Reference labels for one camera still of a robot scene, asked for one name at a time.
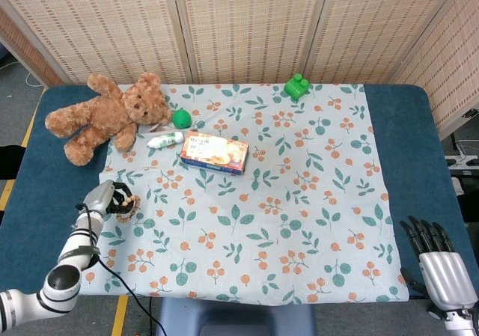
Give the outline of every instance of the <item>table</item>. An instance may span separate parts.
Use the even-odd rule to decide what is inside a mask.
[[[365,85],[364,88],[389,192],[401,263],[420,278],[417,261],[398,222],[408,215],[436,221],[447,227],[477,287],[479,271],[463,227],[426,94],[408,85]],[[106,145],[97,150],[91,164],[77,168],[57,152],[64,141],[47,138],[43,126],[51,110],[93,95],[94,92],[85,86],[55,87],[43,95],[0,228],[0,248],[9,251],[0,257],[7,265],[0,271],[0,288],[34,292],[41,287],[75,219],[73,205],[97,184],[97,175],[105,162]],[[25,270],[26,258],[28,271]]]

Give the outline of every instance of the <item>robotic arm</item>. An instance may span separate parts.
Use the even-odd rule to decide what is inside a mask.
[[[63,316],[73,310],[80,291],[81,271],[93,266],[100,251],[96,247],[108,213],[128,213],[133,201],[123,183],[105,181],[87,194],[78,205],[79,217],[58,257],[37,293],[18,290],[0,292],[0,333],[30,321]]]
[[[419,259],[424,284],[415,281],[406,269],[404,279],[413,289],[430,297],[429,314],[443,320],[446,329],[455,336],[479,336],[479,303],[461,256],[454,252],[444,228],[409,217],[401,226]]]

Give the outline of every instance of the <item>yellow floor tape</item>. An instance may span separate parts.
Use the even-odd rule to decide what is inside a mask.
[[[121,332],[123,331],[123,323],[125,321],[127,304],[128,296],[118,297],[117,312],[115,314],[115,322],[113,323],[112,336],[121,336]]]
[[[23,137],[23,141],[22,141],[23,147],[27,146],[28,140],[30,139],[31,128],[33,128],[33,120],[35,119],[35,115],[37,114],[37,108],[35,108],[35,111],[33,112],[33,116],[31,117],[27,132],[25,133],[25,136]],[[0,197],[0,210],[5,210],[5,207],[7,206],[7,201],[8,201],[8,198],[10,197],[10,193],[12,192],[14,183],[15,183],[15,180],[8,180],[7,183],[5,184],[5,188],[3,189],[3,192]]]
[[[31,120],[30,120],[30,124],[28,125],[27,132],[25,134],[25,137],[23,138],[23,141],[22,141],[23,147],[27,146],[28,140],[30,139],[31,129],[33,128],[33,122],[35,120],[35,115],[37,114],[37,108],[35,108],[33,116],[31,117]],[[5,188],[3,189],[3,192],[0,197],[0,210],[5,210],[5,207],[7,206],[7,201],[8,201],[8,198],[10,197],[10,193],[12,192],[14,183],[15,183],[15,180],[8,180],[7,183],[5,184]],[[127,304],[128,304],[128,296],[120,296],[118,298],[117,312],[115,314],[115,322],[113,323],[112,336],[121,336],[121,332],[123,331],[123,323],[125,320]]]

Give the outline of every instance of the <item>green ball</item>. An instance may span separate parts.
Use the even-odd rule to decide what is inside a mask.
[[[176,110],[173,113],[173,125],[177,129],[189,128],[192,125],[192,117],[185,109]]]

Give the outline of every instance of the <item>brown teddy bear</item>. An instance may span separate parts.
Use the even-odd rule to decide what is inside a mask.
[[[128,151],[135,142],[137,124],[169,123],[171,110],[159,89],[159,77],[143,73],[127,91],[106,76],[92,74],[88,87],[100,93],[87,102],[55,110],[46,116],[46,128],[59,138],[83,130],[64,146],[67,158],[74,165],[85,165],[95,148],[115,136],[115,147]]]

